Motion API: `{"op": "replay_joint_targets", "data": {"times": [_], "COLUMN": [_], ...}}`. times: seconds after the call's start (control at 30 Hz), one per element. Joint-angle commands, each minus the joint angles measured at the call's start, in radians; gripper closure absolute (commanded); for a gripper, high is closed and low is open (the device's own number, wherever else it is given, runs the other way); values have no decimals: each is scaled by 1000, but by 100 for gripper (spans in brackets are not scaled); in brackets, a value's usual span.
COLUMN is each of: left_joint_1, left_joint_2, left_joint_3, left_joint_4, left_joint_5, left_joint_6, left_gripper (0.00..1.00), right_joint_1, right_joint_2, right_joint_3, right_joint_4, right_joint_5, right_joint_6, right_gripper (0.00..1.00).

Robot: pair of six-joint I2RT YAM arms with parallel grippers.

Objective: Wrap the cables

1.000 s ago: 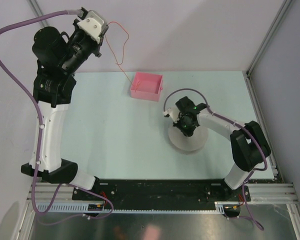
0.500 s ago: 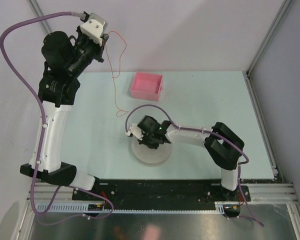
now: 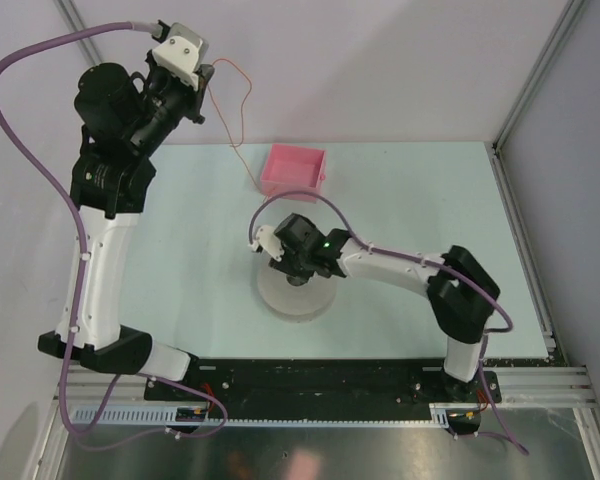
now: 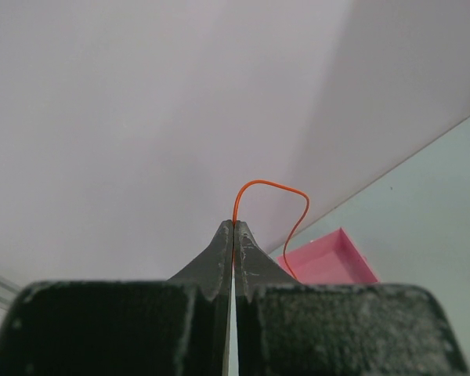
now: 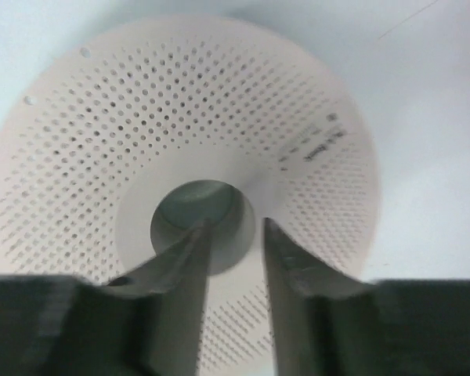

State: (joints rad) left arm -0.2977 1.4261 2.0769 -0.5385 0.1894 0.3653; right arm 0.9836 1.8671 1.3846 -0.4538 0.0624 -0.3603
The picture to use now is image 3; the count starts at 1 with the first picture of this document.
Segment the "white plastic spool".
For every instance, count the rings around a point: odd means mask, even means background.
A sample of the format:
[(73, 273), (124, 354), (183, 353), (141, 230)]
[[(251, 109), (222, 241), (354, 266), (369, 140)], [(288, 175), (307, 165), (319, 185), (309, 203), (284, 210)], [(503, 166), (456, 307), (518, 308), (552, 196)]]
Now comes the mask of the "white plastic spool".
[(309, 322), (333, 304), (337, 280), (314, 276), (305, 283), (263, 264), (256, 276), (258, 293), (266, 306), (289, 322)]

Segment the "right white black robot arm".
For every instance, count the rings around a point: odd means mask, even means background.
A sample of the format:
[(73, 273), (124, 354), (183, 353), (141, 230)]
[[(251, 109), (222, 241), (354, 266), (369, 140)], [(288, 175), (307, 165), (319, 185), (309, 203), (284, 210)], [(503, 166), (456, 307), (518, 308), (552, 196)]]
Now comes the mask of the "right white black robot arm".
[(427, 299), (446, 336), (443, 393), (464, 401), (476, 391), (486, 323), (500, 289), (467, 249), (452, 246), (433, 256), (390, 252), (363, 243), (347, 229), (323, 234), (300, 214), (258, 227), (251, 248), (268, 258), (257, 276), (262, 300), (289, 319), (309, 320), (326, 311), (339, 279), (376, 281)]

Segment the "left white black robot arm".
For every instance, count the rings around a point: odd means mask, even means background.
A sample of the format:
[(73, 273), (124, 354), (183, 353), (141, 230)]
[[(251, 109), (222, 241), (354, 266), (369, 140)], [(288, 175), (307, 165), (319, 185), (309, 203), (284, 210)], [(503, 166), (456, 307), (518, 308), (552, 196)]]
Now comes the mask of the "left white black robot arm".
[(102, 63), (78, 81), (74, 108), (82, 142), (69, 196), (86, 236), (76, 259), (86, 266), (83, 281), (70, 289), (79, 300), (69, 300), (38, 349), (98, 373), (166, 378), (167, 389), (187, 400), (201, 387), (200, 374), (189, 368), (193, 356), (122, 325), (119, 304), (132, 234), (156, 175), (150, 158), (181, 120), (203, 123), (200, 110), (215, 69), (199, 66), (199, 83), (191, 86), (153, 59), (147, 63), (146, 76)]

